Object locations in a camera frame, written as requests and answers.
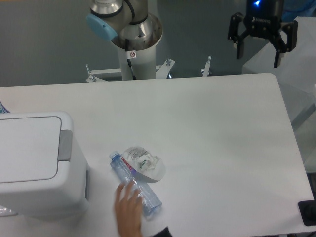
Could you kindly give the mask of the dark sleeved forearm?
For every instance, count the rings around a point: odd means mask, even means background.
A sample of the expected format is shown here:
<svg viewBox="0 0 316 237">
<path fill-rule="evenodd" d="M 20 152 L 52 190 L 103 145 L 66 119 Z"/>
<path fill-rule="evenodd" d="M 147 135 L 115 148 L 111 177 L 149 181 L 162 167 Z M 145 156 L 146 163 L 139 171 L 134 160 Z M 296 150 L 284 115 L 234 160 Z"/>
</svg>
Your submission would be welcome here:
<svg viewBox="0 0 316 237">
<path fill-rule="evenodd" d="M 143 237 L 173 237 L 169 227 L 164 227 L 159 231 L 148 231 L 141 229 L 141 234 Z"/>
</svg>

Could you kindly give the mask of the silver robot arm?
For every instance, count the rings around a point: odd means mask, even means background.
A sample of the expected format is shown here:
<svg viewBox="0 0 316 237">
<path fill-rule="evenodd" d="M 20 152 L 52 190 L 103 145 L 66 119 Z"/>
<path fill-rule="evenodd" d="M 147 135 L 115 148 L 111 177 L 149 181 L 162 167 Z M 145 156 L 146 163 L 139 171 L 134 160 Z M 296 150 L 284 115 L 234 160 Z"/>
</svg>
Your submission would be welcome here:
<svg viewBox="0 0 316 237">
<path fill-rule="evenodd" d="M 228 40 L 236 44 L 238 59 L 243 56 L 243 41 L 248 36 L 273 45 L 275 68 L 280 55 L 296 47 L 298 22 L 282 21 L 283 6 L 282 0 L 248 0 L 246 14 L 231 16 Z M 93 0 L 86 21 L 96 35 L 125 51 L 148 49 L 160 41 L 163 32 L 159 19 L 148 12 L 146 0 Z"/>
</svg>

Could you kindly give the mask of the person's bare hand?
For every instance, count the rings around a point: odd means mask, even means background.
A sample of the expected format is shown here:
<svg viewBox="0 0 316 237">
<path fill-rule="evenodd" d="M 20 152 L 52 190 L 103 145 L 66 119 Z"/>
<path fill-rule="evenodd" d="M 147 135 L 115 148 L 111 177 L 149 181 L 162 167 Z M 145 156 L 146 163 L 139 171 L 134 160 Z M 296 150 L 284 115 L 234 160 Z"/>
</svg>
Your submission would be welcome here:
<svg viewBox="0 0 316 237">
<path fill-rule="evenodd" d="M 117 230 L 121 237 L 142 237 L 142 199 L 139 192 L 132 193 L 133 183 L 120 184 L 116 190 L 114 211 Z"/>
</svg>

